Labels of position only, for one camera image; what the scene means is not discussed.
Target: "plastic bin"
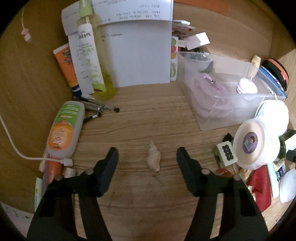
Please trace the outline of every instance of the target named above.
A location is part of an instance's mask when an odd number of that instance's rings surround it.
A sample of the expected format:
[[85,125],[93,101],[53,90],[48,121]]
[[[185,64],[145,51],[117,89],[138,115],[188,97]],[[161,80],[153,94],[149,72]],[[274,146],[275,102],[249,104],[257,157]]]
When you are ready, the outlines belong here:
[[262,72],[252,81],[257,94],[239,94],[237,83],[254,66],[250,63],[208,53],[179,52],[177,81],[201,130],[231,126],[254,118],[266,99],[284,100],[283,93]]

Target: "fruit sticker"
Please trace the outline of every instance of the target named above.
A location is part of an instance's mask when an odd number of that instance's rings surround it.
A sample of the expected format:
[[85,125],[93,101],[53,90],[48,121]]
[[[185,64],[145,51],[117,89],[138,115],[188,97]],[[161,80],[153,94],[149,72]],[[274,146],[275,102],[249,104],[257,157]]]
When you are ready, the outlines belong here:
[[79,110],[80,106],[76,104],[64,104],[62,106],[47,140],[51,149],[60,151],[68,148],[72,140],[73,127],[77,121]]
[[170,80],[177,80],[177,68],[178,68],[178,37],[172,36],[171,48],[170,48]]

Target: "orange and green label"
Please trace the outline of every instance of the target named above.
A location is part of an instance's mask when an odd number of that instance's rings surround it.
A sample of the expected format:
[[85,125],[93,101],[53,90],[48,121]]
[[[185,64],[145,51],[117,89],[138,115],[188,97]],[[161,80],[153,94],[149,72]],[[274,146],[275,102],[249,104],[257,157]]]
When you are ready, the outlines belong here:
[[77,104],[64,104],[61,107],[48,138],[51,149],[60,151],[69,147],[79,111]]

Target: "yellow liquid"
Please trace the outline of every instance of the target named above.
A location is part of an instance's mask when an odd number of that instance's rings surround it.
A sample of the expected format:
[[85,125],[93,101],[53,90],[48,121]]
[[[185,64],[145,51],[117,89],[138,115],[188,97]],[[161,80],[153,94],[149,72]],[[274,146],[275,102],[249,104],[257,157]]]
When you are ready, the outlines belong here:
[[106,59],[105,51],[104,51],[104,46],[103,46],[103,42],[102,42],[102,38],[101,38],[100,29],[97,24],[98,21],[99,21],[99,17],[95,14],[92,14],[92,15],[88,15],[86,17],[79,19],[77,21],[77,25],[79,26],[84,23],[91,23],[91,25],[93,27],[97,55],[99,58],[102,76],[103,76],[104,84],[106,87],[106,91],[100,91],[98,89],[94,89],[94,94],[95,94],[96,98],[98,98],[98,99],[109,100],[116,95],[117,90],[113,87],[112,80],[107,72],[106,62],[105,62],[105,59]]

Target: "conch shell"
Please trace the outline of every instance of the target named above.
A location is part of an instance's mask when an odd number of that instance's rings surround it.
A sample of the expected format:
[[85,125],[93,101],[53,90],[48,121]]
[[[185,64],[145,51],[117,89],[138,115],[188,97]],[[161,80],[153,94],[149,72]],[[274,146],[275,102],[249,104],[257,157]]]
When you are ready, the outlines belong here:
[[160,171],[159,162],[160,162],[160,151],[157,150],[153,141],[150,141],[147,163],[148,163],[151,170],[153,170],[155,172],[159,172]]

